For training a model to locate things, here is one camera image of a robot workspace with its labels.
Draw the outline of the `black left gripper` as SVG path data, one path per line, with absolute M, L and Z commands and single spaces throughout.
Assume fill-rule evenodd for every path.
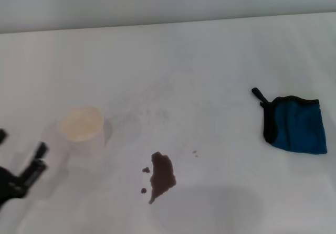
M 0 143 L 3 143 L 6 138 L 6 131 L 0 129 Z M 5 203 L 11 199 L 21 199 L 27 195 L 27 186 L 33 186 L 35 181 L 47 169 L 44 157 L 48 150 L 47 144 L 40 142 L 33 158 L 19 177 L 1 167 L 1 206 L 5 205 Z

